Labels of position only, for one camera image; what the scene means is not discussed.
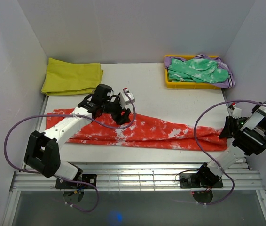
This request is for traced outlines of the red tie-dye trousers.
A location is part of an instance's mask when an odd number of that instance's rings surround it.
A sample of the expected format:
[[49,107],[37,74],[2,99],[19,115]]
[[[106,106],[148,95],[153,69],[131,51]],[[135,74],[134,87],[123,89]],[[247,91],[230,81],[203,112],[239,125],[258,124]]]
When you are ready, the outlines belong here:
[[126,129],[116,126],[109,114],[97,118],[97,122],[83,127],[72,135],[69,143],[85,145],[110,145],[124,147],[158,148],[174,150],[224,151],[227,140],[219,139],[220,129],[177,124],[141,114],[130,115],[134,123]]

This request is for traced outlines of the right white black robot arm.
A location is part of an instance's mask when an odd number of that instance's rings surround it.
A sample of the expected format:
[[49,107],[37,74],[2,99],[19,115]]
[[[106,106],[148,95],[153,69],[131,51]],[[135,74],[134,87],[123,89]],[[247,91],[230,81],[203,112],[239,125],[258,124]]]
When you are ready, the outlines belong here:
[[232,143],[220,156],[199,168],[195,182],[200,187],[214,187],[231,165],[266,149],[266,102],[256,104],[250,117],[242,117],[236,103],[229,109],[232,113],[226,117],[219,139],[232,139]]

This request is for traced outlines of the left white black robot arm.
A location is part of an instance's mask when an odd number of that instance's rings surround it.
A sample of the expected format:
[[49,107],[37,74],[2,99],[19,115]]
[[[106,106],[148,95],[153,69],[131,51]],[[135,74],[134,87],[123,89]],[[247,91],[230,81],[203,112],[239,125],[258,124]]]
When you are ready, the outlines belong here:
[[72,163],[62,161],[61,147],[77,132],[103,114],[109,114],[116,123],[116,129],[126,129],[132,125],[131,113],[136,113],[133,105],[134,95],[124,88],[118,95],[113,94],[112,87],[99,84],[95,92],[87,95],[74,110],[54,126],[43,132],[30,134],[24,162],[46,178],[56,177],[72,187],[82,184],[82,170]]

